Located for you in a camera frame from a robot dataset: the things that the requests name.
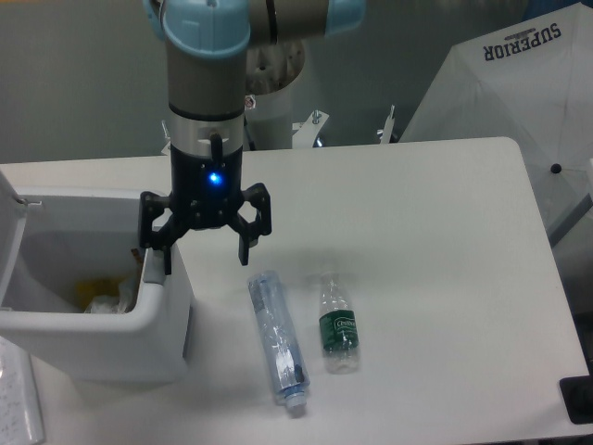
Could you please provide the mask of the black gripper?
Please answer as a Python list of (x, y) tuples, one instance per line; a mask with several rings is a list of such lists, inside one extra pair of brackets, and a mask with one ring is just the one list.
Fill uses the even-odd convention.
[[(249, 250), (261, 236), (270, 235), (271, 197), (264, 183), (240, 190), (244, 116), (227, 121), (198, 121), (171, 111), (171, 193), (150, 191), (140, 195), (138, 238), (142, 248), (163, 253), (164, 274), (172, 272), (172, 246), (189, 229), (218, 228), (228, 224), (239, 235), (238, 258), (248, 265)], [(248, 203), (255, 219), (248, 222), (239, 210)], [(157, 218), (170, 210), (158, 229)]]

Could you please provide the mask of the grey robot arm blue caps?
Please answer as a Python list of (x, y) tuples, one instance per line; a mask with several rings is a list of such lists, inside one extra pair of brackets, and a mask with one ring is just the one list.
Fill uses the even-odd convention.
[(262, 183), (242, 189), (247, 52), (358, 27), (363, 1), (146, 1), (164, 42), (170, 116), (171, 191), (140, 196), (138, 235), (161, 252), (190, 230), (231, 227), (238, 257), (271, 233), (271, 198)]

